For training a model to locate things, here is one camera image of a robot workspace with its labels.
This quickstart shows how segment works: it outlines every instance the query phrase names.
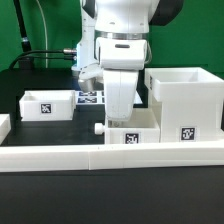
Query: black cable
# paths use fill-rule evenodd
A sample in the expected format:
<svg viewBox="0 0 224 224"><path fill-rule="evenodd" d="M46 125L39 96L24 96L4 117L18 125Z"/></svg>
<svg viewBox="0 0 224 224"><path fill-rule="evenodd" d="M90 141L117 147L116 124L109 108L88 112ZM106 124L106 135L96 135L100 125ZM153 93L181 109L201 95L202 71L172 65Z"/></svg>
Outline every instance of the black cable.
<svg viewBox="0 0 224 224"><path fill-rule="evenodd" d="M31 51L31 44L26 34L26 28L25 28L23 14L22 14L19 0L14 0L14 5L15 5L17 19L18 19L19 28L20 28L20 35L22 38L21 44L22 44L23 52Z"/></svg>
<svg viewBox="0 0 224 224"><path fill-rule="evenodd" d="M63 59L63 60L73 60L73 56L64 56L64 57L41 57L41 56L21 56L21 57L17 57L9 66L9 69L13 69L15 64L22 59Z"/></svg>
<svg viewBox="0 0 224 224"><path fill-rule="evenodd" d="M45 53L59 53L63 54L64 50L34 50L34 51L27 51L22 54L20 54L17 58L23 57L29 54L45 54Z"/></svg>

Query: tall white box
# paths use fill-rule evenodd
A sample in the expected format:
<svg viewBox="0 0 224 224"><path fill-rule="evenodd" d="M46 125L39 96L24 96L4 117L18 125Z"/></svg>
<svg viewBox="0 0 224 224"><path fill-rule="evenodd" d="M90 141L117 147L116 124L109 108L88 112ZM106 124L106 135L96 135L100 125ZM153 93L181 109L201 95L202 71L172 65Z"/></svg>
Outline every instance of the tall white box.
<svg viewBox="0 0 224 224"><path fill-rule="evenodd" d="M202 68L146 69L145 84L161 142L210 141L223 136L224 81Z"/></svg>

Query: white box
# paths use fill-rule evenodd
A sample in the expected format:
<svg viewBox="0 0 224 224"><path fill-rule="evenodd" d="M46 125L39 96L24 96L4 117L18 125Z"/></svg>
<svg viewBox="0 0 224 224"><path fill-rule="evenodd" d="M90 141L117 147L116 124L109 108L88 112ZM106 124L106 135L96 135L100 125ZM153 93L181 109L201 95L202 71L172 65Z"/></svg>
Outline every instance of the white box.
<svg viewBox="0 0 224 224"><path fill-rule="evenodd" d="M105 121L105 144L156 143L160 129L151 109L133 109L131 119L122 122L121 128L111 127Z"/></svg>
<svg viewBox="0 0 224 224"><path fill-rule="evenodd" d="M0 114L0 145L11 130L9 114Z"/></svg>
<svg viewBox="0 0 224 224"><path fill-rule="evenodd" d="M210 141L223 137L224 81L201 68L146 69L149 106L161 142Z"/></svg>
<svg viewBox="0 0 224 224"><path fill-rule="evenodd" d="M25 91L19 104L22 121L72 120L75 91Z"/></svg>

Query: green wall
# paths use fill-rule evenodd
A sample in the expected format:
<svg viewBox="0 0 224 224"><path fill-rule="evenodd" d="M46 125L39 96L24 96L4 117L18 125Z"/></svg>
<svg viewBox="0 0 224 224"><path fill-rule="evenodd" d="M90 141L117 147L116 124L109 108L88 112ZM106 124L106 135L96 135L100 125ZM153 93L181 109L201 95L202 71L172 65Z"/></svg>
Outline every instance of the green wall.
<svg viewBox="0 0 224 224"><path fill-rule="evenodd" d="M44 29L35 0L20 0L33 49L44 49ZM79 0L40 0L49 49L72 47L81 38ZM185 0L179 16L166 27L151 27L151 67L200 66L224 78L224 1ZM0 0L0 71L22 52L12 0ZM37 61L44 67L44 61ZM51 61L50 67L70 67Z"/></svg>

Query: black table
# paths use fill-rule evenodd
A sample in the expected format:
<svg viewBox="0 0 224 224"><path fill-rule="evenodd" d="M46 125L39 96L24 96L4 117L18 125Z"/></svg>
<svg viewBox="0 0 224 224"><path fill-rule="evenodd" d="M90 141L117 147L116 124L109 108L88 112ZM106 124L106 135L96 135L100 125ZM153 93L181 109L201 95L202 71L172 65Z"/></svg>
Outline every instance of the black table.
<svg viewBox="0 0 224 224"><path fill-rule="evenodd" d="M76 84L68 69L1 72L0 113L10 113L13 125L3 147L102 144L92 131L104 119L101 106L78 107L72 121L20 121L25 90L78 89ZM0 174L1 224L223 222L222 166Z"/></svg>

